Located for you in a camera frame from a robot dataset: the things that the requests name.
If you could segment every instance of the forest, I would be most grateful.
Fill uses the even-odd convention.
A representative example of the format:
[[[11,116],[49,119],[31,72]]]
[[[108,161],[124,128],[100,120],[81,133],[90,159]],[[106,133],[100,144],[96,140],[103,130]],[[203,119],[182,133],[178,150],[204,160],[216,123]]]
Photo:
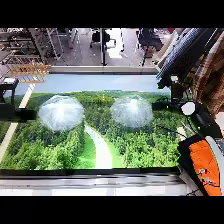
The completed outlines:
[[[54,95],[32,94],[27,107],[38,110]],[[116,123],[110,113],[112,104],[122,96],[139,95],[148,102],[155,102],[161,97],[170,97],[169,94],[113,90],[60,95],[79,100],[85,108],[83,122],[70,131],[61,132],[46,128],[39,119],[19,124],[0,164],[1,169],[94,169],[97,148],[94,139],[85,131],[85,125],[106,142],[112,157],[112,168],[177,165],[180,138],[175,131],[185,122],[183,115],[155,111],[152,122],[136,129]]]

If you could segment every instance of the orange garment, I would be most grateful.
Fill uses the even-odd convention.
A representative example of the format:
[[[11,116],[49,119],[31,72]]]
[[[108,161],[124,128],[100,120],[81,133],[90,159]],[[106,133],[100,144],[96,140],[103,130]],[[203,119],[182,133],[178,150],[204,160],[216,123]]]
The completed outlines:
[[[221,196],[221,188],[219,186],[219,167],[209,144],[205,140],[202,140],[190,145],[189,148],[194,170],[196,174],[199,174],[198,178],[204,185],[208,195]]]

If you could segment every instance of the white road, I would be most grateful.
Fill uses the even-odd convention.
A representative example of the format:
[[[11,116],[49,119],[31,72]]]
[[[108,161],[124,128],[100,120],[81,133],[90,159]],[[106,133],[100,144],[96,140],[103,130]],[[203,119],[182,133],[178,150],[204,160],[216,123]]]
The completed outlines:
[[[107,143],[104,139],[88,125],[85,125],[85,131],[93,139],[96,147],[96,169],[112,169],[112,156]]]

